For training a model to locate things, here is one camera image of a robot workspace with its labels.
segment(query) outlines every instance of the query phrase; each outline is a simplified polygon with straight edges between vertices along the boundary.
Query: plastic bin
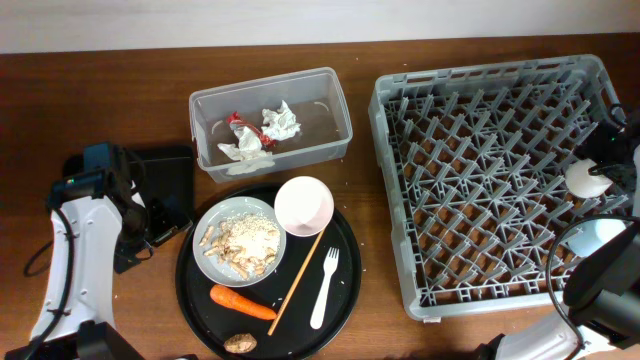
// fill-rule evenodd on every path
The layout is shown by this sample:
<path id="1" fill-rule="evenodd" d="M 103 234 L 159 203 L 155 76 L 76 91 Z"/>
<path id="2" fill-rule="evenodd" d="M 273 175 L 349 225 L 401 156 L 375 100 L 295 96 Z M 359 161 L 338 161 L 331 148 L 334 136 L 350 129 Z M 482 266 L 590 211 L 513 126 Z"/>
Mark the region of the plastic bin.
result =
<path id="1" fill-rule="evenodd" d="M 275 111 L 283 100 L 296 115 L 301 132 L 279 142 L 271 156 L 234 162 L 218 149 L 218 143 L 238 143 L 224 122 L 234 111 L 260 128 L 262 109 Z M 198 91 L 189 98 L 189 113 L 198 165 L 217 183 L 342 158 L 353 137 L 347 103 L 331 68 Z"/>
<path id="2" fill-rule="evenodd" d="M 550 303 L 544 266 L 559 232 L 592 213 L 630 213 L 617 186 L 582 201 L 563 176 L 574 147 L 611 121 L 617 102 L 593 55 L 378 79 L 369 116 L 411 318 Z M 624 121 L 620 109 L 613 116 Z M 558 292 L 581 261 L 561 248 Z"/>

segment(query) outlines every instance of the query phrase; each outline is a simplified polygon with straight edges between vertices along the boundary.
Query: carrot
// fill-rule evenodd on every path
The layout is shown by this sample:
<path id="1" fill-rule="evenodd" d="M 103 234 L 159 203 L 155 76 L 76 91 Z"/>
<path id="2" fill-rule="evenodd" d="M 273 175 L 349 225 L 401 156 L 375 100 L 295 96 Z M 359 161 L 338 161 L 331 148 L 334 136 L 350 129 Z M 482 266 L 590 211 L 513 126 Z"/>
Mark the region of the carrot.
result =
<path id="1" fill-rule="evenodd" d="M 258 319 L 273 320 L 276 318 L 275 311 L 254 303 L 226 286 L 214 285 L 209 295 L 211 300 L 218 305 L 240 311 Z"/>

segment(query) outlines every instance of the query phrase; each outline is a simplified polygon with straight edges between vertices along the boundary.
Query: bowl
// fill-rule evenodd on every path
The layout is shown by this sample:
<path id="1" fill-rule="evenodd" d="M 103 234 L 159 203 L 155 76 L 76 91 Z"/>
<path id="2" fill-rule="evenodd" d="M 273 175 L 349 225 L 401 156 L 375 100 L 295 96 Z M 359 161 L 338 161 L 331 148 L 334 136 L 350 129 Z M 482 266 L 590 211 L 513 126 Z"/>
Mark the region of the bowl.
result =
<path id="1" fill-rule="evenodd" d="M 300 237 L 319 233 L 333 217 L 333 196 L 320 180 L 299 176 L 287 181 L 276 195 L 276 218 L 290 234 Z"/>
<path id="2" fill-rule="evenodd" d="M 215 239 L 221 235 L 221 231 L 218 229 L 218 224 L 221 221 L 243 214 L 262 214 L 271 220 L 278 227 L 278 230 L 280 230 L 280 246 L 276 251 L 275 260 L 265 267 L 262 275 L 256 275 L 251 272 L 247 280 L 243 279 L 240 274 L 233 270 L 228 262 L 218 264 L 217 255 L 205 256 L 204 252 L 211 248 L 210 243 L 205 246 L 199 246 L 200 240 L 209 225 L 215 226 L 214 233 L 211 236 L 211 239 Z M 282 260 L 286 245 L 287 233 L 278 223 L 274 209 L 264 201 L 252 197 L 233 197 L 217 203 L 200 218 L 193 233 L 193 257 L 200 271 L 211 279 L 211 281 L 228 287 L 249 286 L 264 280 L 276 269 L 280 260 Z"/>

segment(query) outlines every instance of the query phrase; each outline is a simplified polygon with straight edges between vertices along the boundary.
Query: fork handle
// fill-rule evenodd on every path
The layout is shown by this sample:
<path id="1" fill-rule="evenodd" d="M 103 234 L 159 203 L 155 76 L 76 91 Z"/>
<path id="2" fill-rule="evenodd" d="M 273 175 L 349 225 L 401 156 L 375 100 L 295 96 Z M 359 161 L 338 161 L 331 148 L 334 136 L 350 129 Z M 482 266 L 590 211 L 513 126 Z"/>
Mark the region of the fork handle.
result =
<path id="1" fill-rule="evenodd" d="M 324 320 L 324 311 L 327 307 L 327 296 L 329 295 L 329 283 L 331 282 L 331 275 L 325 274 L 324 280 L 322 280 L 322 286 L 320 286 L 320 293 L 318 293 L 318 299 L 316 299 L 316 305 L 313 307 L 313 313 L 311 313 L 311 327 L 318 330 L 322 326 Z"/>

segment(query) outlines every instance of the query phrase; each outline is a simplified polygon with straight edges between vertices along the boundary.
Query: gray bowl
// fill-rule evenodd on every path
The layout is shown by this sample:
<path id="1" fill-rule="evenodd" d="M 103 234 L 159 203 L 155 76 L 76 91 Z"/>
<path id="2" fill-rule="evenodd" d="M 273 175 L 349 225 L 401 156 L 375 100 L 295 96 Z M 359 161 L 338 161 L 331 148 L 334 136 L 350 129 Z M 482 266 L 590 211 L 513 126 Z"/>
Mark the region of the gray bowl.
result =
<path id="1" fill-rule="evenodd" d="M 218 256 L 204 256 L 204 252 L 211 248 L 210 244 L 206 246 L 198 245 L 209 225 L 216 227 L 212 239 L 216 238 L 220 235 L 220 229 L 217 228 L 218 224 L 225 219 L 240 214 L 262 214 L 273 221 L 278 230 L 280 230 L 280 246 L 276 251 L 275 261 L 267 265 L 262 275 L 256 275 L 251 272 L 247 280 L 244 280 L 240 274 L 235 272 L 228 263 L 218 264 Z M 193 257 L 196 259 L 200 271 L 212 281 L 228 287 L 249 286 L 265 279 L 282 260 L 286 245 L 287 232 L 276 220 L 273 208 L 264 201 L 252 197 L 234 197 L 217 203 L 200 218 L 200 222 L 198 222 L 198 226 L 196 226 L 196 230 L 193 233 Z"/>

